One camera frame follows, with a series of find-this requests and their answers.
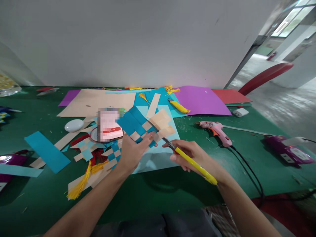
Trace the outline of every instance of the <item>white pillar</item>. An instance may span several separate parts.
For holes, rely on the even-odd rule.
[[[293,30],[288,37],[280,44],[280,46],[275,50],[276,55],[271,59],[271,61],[280,62],[289,53],[291,53],[306,37],[315,32],[315,25],[298,25],[295,30]]]
[[[308,47],[287,72],[272,80],[282,87],[298,88],[316,77],[316,44]]]

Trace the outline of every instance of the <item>yellow tassel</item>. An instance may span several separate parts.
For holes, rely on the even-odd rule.
[[[151,102],[146,99],[145,93],[139,93],[138,96],[139,96],[140,98],[143,98],[144,100],[146,100],[148,104],[151,104]]]
[[[139,88],[139,87],[125,87],[125,89],[129,89],[130,91],[132,91],[132,90],[142,90],[142,88]]]
[[[165,87],[165,89],[166,89],[166,91],[167,91],[168,94],[171,94],[171,93],[173,93],[173,92],[180,92],[180,89],[179,89],[179,88],[174,90],[174,89],[172,88],[172,85]]]
[[[83,177],[83,179],[80,181],[80,183],[78,183],[71,190],[68,190],[67,197],[70,200],[75,200],[75,199],[77,199],[80,196],[80,194],[82,193],[83,189],[85,188],[85,185],[88,182],[88,179],[90,177],[90,173],[91,173],[91,161],[89,161],[89,165],[88,165],[88,168],[87,168],[87,171],[86,171],[86,175]]]
[[[92,173],[92,174],[97,173],[98,171],[100,171],[101,169],[103,169],[103,166],[104,166],[106,163],[108,163],[108,162],[109,162],[109,160],[107,160],[107,161],[105,161],[105,162],[103,162],[103,163],[99,163],[99,164],[96,164],[96,165],[92,166],[92,167],[91,167],[91,173]]]

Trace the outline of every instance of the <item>right hand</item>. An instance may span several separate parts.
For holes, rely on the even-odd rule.
[[[227,179],[231,176],[230,174],[214,159],[212,159],[196,142],[187,142],[183,140],[172,140],[173,145],[179,147],[189,157],[194,159],[200,166],[202,166],[207,172],[209,172],[219,183],[226,183]],[[163,144],[162,147],[168,147],[167,143]],[[186,161],[177,152],[173,151],[170,156],[170,160],[178,163],[184,171],[194,172],[202,175],[196,168],[194,168],[188,161]]]

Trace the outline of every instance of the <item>chair backrest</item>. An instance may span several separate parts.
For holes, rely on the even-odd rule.
[[[294,64],[292,63],[280,63],[274,65],[248,81],[242,88],[240,88],[239,92],[243,95],[247,95],[262,84],[285,73],[287,70],[291,69],[293,65]]]

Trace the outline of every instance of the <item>pink glue gun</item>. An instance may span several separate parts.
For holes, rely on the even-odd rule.
[[[228,136],[223,132],[223,130],[222,130],[223,125],[221,123],[219,123],[219,122],[201,121],[201,122],[198,122],[198,123],[195,123],[195,124],[198,124],[202,128],[206,128],[206,129],[212,130],[213,135],[214,136],[218,136],[220,138],[220,140],[222,141],[224,147],[230,147],[230,146],[233,145],[231,140],[228,138]]]

